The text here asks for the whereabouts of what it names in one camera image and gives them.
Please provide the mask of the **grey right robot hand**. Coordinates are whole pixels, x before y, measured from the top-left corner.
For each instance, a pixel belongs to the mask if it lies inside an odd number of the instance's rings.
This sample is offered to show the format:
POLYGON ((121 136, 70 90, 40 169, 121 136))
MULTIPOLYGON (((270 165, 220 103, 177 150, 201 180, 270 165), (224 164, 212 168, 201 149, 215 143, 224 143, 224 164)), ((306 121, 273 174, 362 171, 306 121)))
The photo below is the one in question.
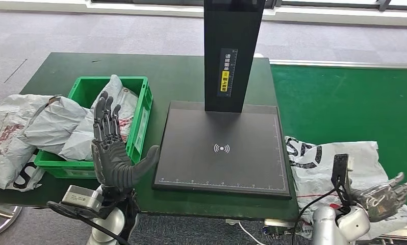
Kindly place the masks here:
POLYGON ((372 223, 394 216, 407 202, 407 181, 404 173, 367 189, 352 189, 352 198, 368 213, 372 223))

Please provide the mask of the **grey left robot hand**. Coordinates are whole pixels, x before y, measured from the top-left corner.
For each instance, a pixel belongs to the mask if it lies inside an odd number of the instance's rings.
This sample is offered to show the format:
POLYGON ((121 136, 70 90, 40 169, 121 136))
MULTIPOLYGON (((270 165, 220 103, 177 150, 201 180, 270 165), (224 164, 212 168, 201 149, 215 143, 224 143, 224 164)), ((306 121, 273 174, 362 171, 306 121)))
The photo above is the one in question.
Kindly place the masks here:
POLYGON ((153 145, 145 158, 132 166, 126 144, 120 135, 117 104, 112 108, 113 97, 103 91, 94 108, 92 159, 98 182, 105 187, 132 188, 160 159, 160 147, 153 145))

